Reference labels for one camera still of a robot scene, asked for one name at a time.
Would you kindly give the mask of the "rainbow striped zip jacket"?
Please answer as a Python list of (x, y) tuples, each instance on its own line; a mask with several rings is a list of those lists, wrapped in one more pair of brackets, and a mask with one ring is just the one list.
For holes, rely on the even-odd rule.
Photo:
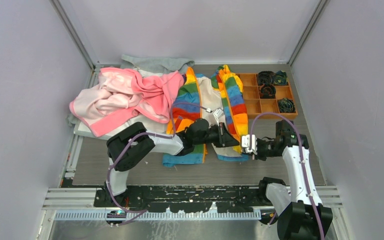
[[(174, 122), (168, 123), (167, 134), (181, 132), (197, 119), (205, 119), (210, 125), (224, 124), (235, 140), (248, 134), (248, 113), (243, 97), (244, 84), (239, 75), (228, 65), (221, 65), (215, 73), (206, 77), (189, 67), (183, 75), (185, 84), (179, 89), (173, 108)], [(164, 154), (165, 167), (194, 165), (205, 162), (208, 148), (212, 147), (216, 157), (226, 162), (245, 162), (248, 156), (241, 153), (240, 146), (216, 147), (203, 143), (185, 156)]]

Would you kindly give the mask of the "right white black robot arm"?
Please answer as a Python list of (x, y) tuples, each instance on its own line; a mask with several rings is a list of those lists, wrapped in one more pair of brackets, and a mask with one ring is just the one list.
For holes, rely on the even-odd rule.
[(282, 157), (289, 187), (279, 178), (264, 177), (257, 198), (263, 205), (273, 205), (277, 215), (277, 235), (281, 240), (323, 240), (333, 221), (333, 211), (324, 206), (315, 186), (310, 166), (308, 138), (293, 122), (275, 124), (275, 137), (263, 140), (248, 135), (244, 150), (258, 160)]

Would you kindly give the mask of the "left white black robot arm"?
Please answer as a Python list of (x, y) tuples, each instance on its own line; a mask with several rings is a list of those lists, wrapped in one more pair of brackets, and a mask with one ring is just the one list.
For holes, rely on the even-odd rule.
[(223, 122), (210, 124), (202, 118), (173, 135), (149, 131), (141, 122), (120, 131), (106, 142), (110, 163), (106, 200), (115, 207), (125, 202), (129, 172), (149, 153), (184, 156), (203, 144), (227, 148), (239, 146), (240, 142)]

